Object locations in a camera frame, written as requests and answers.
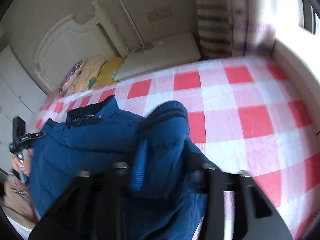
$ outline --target curtain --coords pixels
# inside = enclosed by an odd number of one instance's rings
[[[277,0],[196,0],[203,59],[269,55]]]

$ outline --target wardrobe door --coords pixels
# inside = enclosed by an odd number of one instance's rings
[[[36,114],[47,96],[23,69],[10,45],[0,53],[0,75],[23,104]]]
[[[9,143],[12,142],[12,119],[20,116],[29,123],[34,116],[12,92],[4,79],[0,76],[0,168],[8,171],[11,168]]]

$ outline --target floral pillow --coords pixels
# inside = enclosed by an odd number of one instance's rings
[[[59,86],[59,94],[64,95],[66,91],[69,89],[69,87],[72,85],[72,83],[75,81],[76,77],[81,73],[81,70],[83,69],[85,64],[84,60],[80,60],[78,63],[76,63],[69,73],[66,75],[64,80],[61,82]]]

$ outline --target wall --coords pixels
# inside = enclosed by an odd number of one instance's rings
[[[70,13],[84,23],[93,16],[93,0],[14,0],[1,20],[6,39],[29,75],[41,86],[34,73],[34,57],[46,32]],[[195,0],[123,0],[143,39],[153,41],[169,35],[191,31],[197,33]],[[98,0],[109,11],[124,42],[135,46],[136,35],[118,0]],[[172,17],[149,23],[145,12],[169,6]]]
[[[279,24],[298,25],[303,28],[302,0],[278,0],[277,21]]]
[[[3,34],[4,34],[4,30],[3,30],[2,26],[0,25],[0,38],[2,38]]]

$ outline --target person's hand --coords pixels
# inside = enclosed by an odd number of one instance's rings
[[[14,156],[11,158],[12,167],[15,171],[18,171],[18,168],[21,169],[21,171],[29,175],[30,174],[30,158],[26,158],[23,162],[23,164],[20,162],[19,158],[17,156]]]

